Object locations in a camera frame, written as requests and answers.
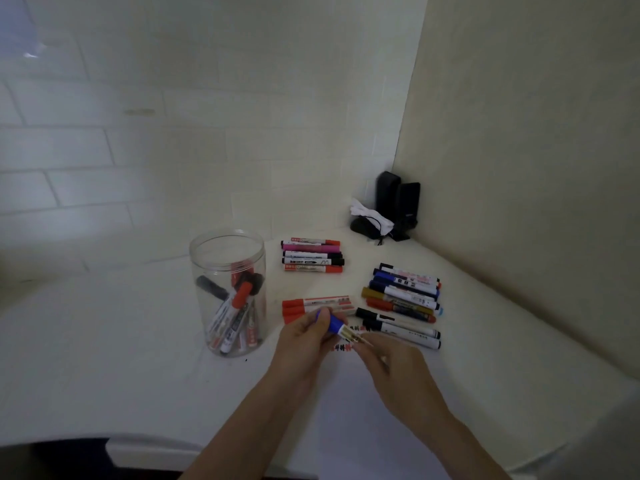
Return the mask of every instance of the hand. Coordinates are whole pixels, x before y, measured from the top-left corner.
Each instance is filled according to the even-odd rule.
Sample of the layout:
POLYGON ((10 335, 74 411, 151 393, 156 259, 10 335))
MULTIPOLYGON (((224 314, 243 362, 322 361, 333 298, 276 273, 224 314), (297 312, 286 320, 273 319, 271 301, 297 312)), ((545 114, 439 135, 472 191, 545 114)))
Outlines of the hand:
POLYGON ((451 418, 444 398, 431 377, 420 350, 385 337, 364 333, 363 338, 381 352, 388 366, 366 344, 354 344, 387 409, 420 439, 451 418))
MULTIPOLYGON (((317 310, 284 325, 265 376, 279 387, 289 388, 298 404, 308 396, 320 364, 339 339, 327 332, 330 309, 322 308, 317 321, 316 314, 317 310)), ((334 313, 334 316, 348 323, 344 315, 334 313)))

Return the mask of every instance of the clear plastic jar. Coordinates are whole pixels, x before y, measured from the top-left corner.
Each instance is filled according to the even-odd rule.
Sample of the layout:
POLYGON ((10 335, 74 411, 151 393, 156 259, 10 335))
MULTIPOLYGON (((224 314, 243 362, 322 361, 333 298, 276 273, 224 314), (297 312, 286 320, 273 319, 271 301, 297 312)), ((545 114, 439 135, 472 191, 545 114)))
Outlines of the clear plastic jar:
POLYGON ((260 346, 266 324, 266 261, 260 235, 218 229, 189 245, 207 347, 224 357, 260 346))

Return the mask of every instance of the white desk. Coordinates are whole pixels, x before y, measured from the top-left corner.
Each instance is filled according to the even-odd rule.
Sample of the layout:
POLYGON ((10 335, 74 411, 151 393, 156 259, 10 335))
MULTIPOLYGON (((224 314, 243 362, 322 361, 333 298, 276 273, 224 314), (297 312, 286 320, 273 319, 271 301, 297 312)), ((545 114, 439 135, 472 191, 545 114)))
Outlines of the white desk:
MULTIPOLYGON (((284 273, 279 240, 267 243, 272 331, 246 359, 204 348, 188 258, 13 290, 0 302, 0 445, 106 436, 129 465, 186 465, 266 370, 281 300, 359 296, 380 261, 442 279, 439 353, 469 427, 505 467, 581 434, 637 386, 416 242, 300 233, 329 234, 343 242, 341 275, 284 273)), ((317 471, 313 406, 292 423, 275 467, 317 471)))

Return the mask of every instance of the left hand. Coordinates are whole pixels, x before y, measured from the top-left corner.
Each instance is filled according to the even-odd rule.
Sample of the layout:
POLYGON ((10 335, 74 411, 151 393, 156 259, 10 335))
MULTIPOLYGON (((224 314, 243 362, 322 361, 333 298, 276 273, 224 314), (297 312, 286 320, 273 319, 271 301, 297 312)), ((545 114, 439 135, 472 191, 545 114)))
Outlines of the left hand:
MULTIPOLYGON (((265 375, 265 379, 276 382, 277 386, 288 388, 297 404, 313 389, 320 364, 339 340, 338 336, 327 333, 330 309, 321 308, 317 321, 316 314, 317 310, 309 312, 284 325, 265 375)), ((334 316, 348 323, 344 315, 334 313, 334 316)))

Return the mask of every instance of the forearm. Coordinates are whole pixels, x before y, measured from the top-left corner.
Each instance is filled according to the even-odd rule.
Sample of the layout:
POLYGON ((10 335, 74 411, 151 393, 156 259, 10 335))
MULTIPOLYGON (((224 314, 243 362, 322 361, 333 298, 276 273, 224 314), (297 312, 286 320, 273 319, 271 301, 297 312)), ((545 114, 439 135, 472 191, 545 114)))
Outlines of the forearm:
POLYGON ((281 388, 261 379, 181 479, 260 479, 294 413, 283 398, 281 388))
POLYGON ((421 427, 416 436, 438 457, 452 480, 509 480, 476 437, 452 415, 421 427))

